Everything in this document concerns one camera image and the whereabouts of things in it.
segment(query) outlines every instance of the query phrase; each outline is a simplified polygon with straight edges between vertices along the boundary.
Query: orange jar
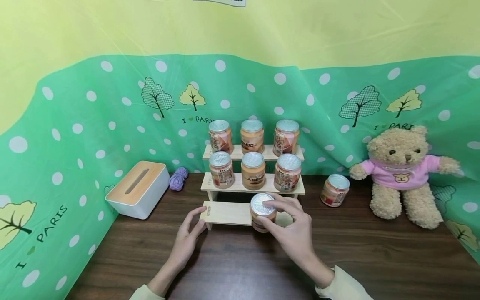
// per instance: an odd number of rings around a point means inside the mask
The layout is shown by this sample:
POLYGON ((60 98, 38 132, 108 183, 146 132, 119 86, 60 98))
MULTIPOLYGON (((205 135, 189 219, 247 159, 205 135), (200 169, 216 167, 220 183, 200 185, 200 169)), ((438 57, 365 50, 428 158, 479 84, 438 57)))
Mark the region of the orange jar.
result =
POLYGON ((273 153, 276 156, 284 153, 295 154, 297 152, 299 133, 299 124, 294 120, 278 121, 273 137, 273 153))
POLYGON ((350 181, 340 174, 332 174, 325 180, 320 200, 330 207, 342 205, 350 188, 350 181))
POLYGON ((227 189, 233 185, 233 163, 230 154, 224 151, 215 152, 208 160, 212 173, 213 185, 219 189, 227 189))
POLYGON ((241 151, 262 153, 264 151, 264 125, 259 120, 245 120, 241 124, 241 151))
POLYGON ((258 232, 268 232, 268 230, 263 226, 262 223, 256 221, 258 216, 265 216, 275 223, 276 209, 274 207, 267 207, 264 205, 264 201, 271 200, 275 199, 269 194, 260 193, 253 196, 252 200, 250 201, 250 215, 252 216, 252 227, 258 232))
POLYGON ((244 187, 252 191, 265 185, 265 161, 262 154, 249 152, 242 157, 241 181, 244 187))
POLYGON ((301 160, 293 154, 282 154, 275 165, 274 185, 280 192, 292 192, 300 179, 301 160))
POLYGON ((216 120, 208 125, 210 144, 212 152, 225 151, 228 154, 233 152, 232 130, 230 124, 224 120, 216 120))

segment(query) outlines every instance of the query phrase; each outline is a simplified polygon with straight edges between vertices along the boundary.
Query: wooden table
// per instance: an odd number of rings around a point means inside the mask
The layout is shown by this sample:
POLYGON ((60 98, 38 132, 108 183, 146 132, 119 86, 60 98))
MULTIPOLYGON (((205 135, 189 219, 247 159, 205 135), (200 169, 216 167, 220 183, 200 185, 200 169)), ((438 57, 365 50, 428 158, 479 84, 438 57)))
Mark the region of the wooden table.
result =
MULTIPOLYGON (((67 299, 128 299, 168 258, 188 211, 208 199, 203 174, 181 192, 168 191, 141 221, 119 216, 67 299)), ((425 230, 405 213, 377 218, 368 206, 371 183, 352 181, 339 208, 319 200, 324 176, 304 176, 299 199, 312 216, 313 243, 328 265, 339 265, 376 300, 479 299, 480 267, 445 225, 425 230)), ((248 202, 252 194, 220 193, 219 201, 248 202)), ((313 282, 269 234, 251 227, 214 225, 172 285, 168 300, 318 299, 313 282)))

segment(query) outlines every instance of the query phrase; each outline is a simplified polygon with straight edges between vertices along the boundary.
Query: sleeve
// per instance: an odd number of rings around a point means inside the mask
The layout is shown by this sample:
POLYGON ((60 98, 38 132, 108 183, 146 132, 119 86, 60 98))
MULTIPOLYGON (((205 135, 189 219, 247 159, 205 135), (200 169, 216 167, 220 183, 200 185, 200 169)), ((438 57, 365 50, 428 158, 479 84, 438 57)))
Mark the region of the sleeve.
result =
POLYGON ((157 296, 144 284, 133 293, 130 300, 165 300, 165 298, 157 296))
POLYGON ((315 287, 320 298, 332 300, 373 300, 363 286, 340 267, 335 266, 335 277, 326 288, 315 287))

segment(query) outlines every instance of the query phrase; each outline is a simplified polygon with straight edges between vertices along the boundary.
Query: jar lid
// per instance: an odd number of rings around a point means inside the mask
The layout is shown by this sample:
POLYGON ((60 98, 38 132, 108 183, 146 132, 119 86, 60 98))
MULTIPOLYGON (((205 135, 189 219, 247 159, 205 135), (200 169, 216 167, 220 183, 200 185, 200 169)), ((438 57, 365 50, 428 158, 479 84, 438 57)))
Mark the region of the jar lid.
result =
POLYGON ((250 207, 252 211, 258 216, 268 216, 275 211, 274 207, 267 207, 264 205, 264 201, 275 200, 272 196, 265 193, 259 193, 253 196, 250 201, 250 207))
POLYGON ((257 132, 264 127, 262 121, 259 120, 245 120, 241 124, 241 128, 246 132, 257 132))
POLYGON ((294 120, 288 120, 288 119, 284 119, 284 120, 280 120, 276 123, 276 127, 278 129, 280 129, 281 131, 285 131, 285 132, 294 132, 294 131, 297 131, 299 129, 299 124, 297 122, 295 122, 294 120))
POLYGON ((332 174, 328 176, 328 182, 336 189, 346 190, 350 186, 350 181, 343 175, 332 174))
POLYGON ((230 162, 230 154, 225 151, 215 152, 210 156, 208 162, 213 167, 222 167, 230 162))
POLYGON ((258 152, 247 152, 241 158, 241 162, 249 168, 256 168, 264 163, 264 156, 258 152))
POLYGON ((296 170, 301 166, 301 160, 294 154, 282 154, 278 157, 278 165, 285 170, 296 170))
POLYGON ((213 132, 222 132, 227 130, 227 128, 230 126, 230 124, 227 121, 224 120, 216 120, 211 122, 208 125, 208 130, 213 131, 213 132))

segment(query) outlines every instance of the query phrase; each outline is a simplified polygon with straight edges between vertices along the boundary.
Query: wooden board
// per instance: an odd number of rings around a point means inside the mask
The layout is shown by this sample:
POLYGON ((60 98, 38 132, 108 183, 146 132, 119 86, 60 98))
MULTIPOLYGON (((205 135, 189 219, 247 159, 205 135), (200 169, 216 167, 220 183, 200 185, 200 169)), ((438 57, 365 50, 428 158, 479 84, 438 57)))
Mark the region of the wooden board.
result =
MULTIPOLYGON (((204 156, 202 157, 203 160, 208 160, 210 155, 212 154, 212 146, 207 145, 205 147, 204 156)), ((276 161, 278 156, 273 154, 273 145, 265 145, 264 151, 262 152, 265 161, 276 161)), ((305 158, 303 157, 303 152, 301 151, 300 145, 297 145, 297 153, 296 155, 300 158, 301 161, 304 161, 305 158)), ((232 160, 241 160, 243 157, 243 153, 241 151, 241 145, 233 145, 233 152, 230 154, 232 160)))

